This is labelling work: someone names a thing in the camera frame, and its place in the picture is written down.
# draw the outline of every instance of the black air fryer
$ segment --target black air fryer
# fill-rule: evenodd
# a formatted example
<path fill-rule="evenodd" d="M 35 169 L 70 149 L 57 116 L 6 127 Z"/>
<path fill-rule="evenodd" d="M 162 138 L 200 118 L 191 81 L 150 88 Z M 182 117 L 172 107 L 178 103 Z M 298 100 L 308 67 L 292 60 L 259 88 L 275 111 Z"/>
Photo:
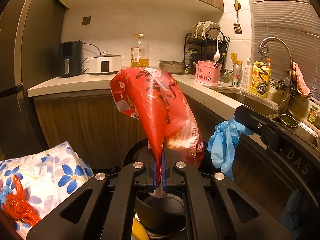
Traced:
<path fill-rule="evenodd" d="M 81 75 L 82 41 L 68 41 L 59 44 L 60 77 Z"/>

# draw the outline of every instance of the red plastic bag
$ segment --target red plastic bag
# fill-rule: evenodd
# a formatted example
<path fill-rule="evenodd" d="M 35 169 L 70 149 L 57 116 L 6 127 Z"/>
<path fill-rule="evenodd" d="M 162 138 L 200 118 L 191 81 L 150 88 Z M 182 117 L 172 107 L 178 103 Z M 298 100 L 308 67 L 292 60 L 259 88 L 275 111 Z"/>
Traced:
<path fill-rule="evenodd" d="M 152 68 L 122 69 L 110 88 L 118 111 L 141 120 L 157 162 L 157 183 L 161 181 L 161 154 L 167 147 L 181 159 L 199 167 L 204 156 L 196 120 L 177 82 L 167 71 Z"/>
<path fill-rule="evenodd" d="M 31 226 L 35 226 L 41 218 L 35 212 L 35 209 L 24 200 L 24 190 L 18 176 L 13 176 L 14 187 L 17 194 L 9 193 L 5 204 L 2 205 L 3 211 L 14 220 L 22 220 Z"/>

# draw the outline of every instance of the window blind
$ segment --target window blind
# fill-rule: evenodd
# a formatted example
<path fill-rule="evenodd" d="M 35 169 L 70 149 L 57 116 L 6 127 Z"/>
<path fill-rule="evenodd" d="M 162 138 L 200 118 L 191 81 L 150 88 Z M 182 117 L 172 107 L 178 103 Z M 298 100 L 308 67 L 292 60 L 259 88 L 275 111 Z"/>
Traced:
<path fill-rule="evenodd" d="M 254 23 L 254 60 L 260 42 L 269 36 L 283 40 L 289 47 L 293 61 L 299 65 L 304 80 L 320 100 L 320 19 L 308 0 L 252 0 Z M 284 46 L 269 42 L 273 80 L 283 78 L 290 67 L 290 58 Z"/>

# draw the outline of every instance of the floral tablecloth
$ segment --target floral tablecloth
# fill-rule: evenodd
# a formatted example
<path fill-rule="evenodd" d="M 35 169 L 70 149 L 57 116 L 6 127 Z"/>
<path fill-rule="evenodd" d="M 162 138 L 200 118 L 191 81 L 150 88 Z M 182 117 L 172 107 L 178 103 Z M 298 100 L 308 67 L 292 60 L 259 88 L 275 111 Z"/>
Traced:
<path fill-rule="evenodd" d="M 28 202 L 44 218 L 71 193 L 93 176 L 68 142 L 38 154 L 0 162 L 0 203 L 5 196 L 16 193 L 13 176 L 17 175 L 26 192 Z M 18 234 L 26 239 L 31 226 L 16 222 Z"/>

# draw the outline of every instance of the slotted spatula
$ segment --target slotted spatula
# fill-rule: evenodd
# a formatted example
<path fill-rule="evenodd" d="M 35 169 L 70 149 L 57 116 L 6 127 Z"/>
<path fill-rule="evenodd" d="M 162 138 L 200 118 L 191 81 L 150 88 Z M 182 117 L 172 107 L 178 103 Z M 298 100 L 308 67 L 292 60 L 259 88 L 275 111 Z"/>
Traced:
<path fill-rule="evenodd" d="M 236 34 L 241 34 L 242 33 L 241 26 L 240 26 L 240 23 L 239 23 L 239 10 L 240 9 L 241 9 L 241 4 L 238 3 L 238 1 L 236 0 L 235 10 L 237 11 L 237 18 L 236 18 L 236 22 L 233 25 Z"/>

